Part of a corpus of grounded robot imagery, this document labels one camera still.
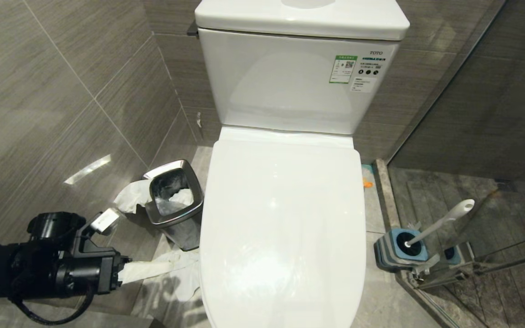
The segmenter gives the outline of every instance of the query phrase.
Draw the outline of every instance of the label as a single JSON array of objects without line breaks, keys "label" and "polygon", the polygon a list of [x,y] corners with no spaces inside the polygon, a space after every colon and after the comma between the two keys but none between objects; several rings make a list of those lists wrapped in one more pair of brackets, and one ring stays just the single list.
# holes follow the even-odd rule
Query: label
[{"label": "label", "polygon": [[330,83],[349,83],[358,56],[335,56],[334,68],[331,70]]},{"label": "label", "polygon": [[378,81],[378,79],[375,77],[356,77],[352,82],[350,91],[369,93],[374,89],[376,81]]}]

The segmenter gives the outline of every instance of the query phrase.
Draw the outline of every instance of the trash can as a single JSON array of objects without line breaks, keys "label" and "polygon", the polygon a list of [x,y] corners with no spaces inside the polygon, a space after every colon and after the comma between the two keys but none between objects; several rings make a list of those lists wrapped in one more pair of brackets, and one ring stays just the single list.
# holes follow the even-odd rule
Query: trash can
[{"label": "trash can", "polygon": [[[182,251],[200,246],[204,195],[196,173],[185,159],[159,166],[144,175],[152,179],[149,185],[151,201],[145,204],[149,220]],[[179,191],[189,189],[190,205],[170,201]]]}]

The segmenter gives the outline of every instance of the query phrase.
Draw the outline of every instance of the wall tile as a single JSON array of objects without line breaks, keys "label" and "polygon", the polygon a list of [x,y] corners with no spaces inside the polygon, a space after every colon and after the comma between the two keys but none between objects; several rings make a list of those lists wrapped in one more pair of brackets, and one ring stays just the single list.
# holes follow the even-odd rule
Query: wall tile
[{"label": "wall tile", "polygon": [[[0,243],[23,240],[26,226],[8,224],[2,212],[91,100],[25,4],[0,1]],[[3,233],[5,226],[21,232]]]},{"label": "wall tile", "polygon": [[409,124],[454,59],[454,54],[401,48],[363,120]]},{"label": "wall tile", "polygon": [[460,52],[492,0],[399,0],[410,21],[404,49]]},{"label": "wall tile", "polygon": [[98,95],[98,103],[149,165],[180,107],[153,39]]},{"label": "wall tile", "polygon": [[200,40],[155,35],[183,106],[215,108]]},{"label": "wall tile", "polygon": [[201,0],[142,0],[149,27],[155,33],[185,35]]},{"label": "wall tile", "polygon": [[354,148],[360,153],[362,164],[371,164],[376,158],[388,155],[404,128],[362,121],[354,134]]},{"label": "wall tile", "polygon": [[153,169],[178,159],[191,162],[197,148],[196,139],[183,110],[180,109],[150,168]]},{"label": "wall tile", "polygon": [[[90,165],[98,168],[78,174]],[[27,226],[42,212],[62,210],[92,218],[145,170],[106,114],[92,102],[10,197],[9,209],[0,217],[0,235],[18,234],[17,228],[6,228],[4,222],[14,220]]]},{"label": "wall tile", "polygon": [[525,1],[506,2],[475,54],[525,60]]},{"label": "wall tile", "polygon": [[93,95],[151,35],[136,0],[26,1]]},{"label": "wall tile", "polygon": [[[213,147],[214,143],[220,137],[220,131],[222,124],[218,118],[218,113],[213,108],[192,108],[184,107],[185,113],[187,114],[188,121],[190,121],[190,127],[194,131],[196,139],[198,139],[198,145]],[[196,118],[200,113],[202,127],[198,127]]]},{"label": "wall tile", "polygon": [[473,55],[392,164],[502,179],[525,173],[525,61]]}]

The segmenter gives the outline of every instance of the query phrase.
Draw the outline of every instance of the toilet seat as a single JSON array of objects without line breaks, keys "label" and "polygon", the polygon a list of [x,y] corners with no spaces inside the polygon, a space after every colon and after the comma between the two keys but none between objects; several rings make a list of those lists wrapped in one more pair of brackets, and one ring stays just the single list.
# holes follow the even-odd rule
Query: toilet seat
[{"label": "toilet seat", "polygon": [[202,215],[202,297],[215,328],[349,328],[366,225],[358,152],[214,145]]}]

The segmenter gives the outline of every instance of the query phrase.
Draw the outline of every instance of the toilet tank lid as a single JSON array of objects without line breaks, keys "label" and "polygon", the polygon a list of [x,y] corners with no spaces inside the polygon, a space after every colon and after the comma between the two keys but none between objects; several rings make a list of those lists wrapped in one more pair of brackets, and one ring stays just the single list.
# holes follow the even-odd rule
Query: toilet tank lid
[{"label": "toilet tank lid", "polygon": [[410,25],[395,0],[202,0],[204,29],[363,40],[404,39]]}]

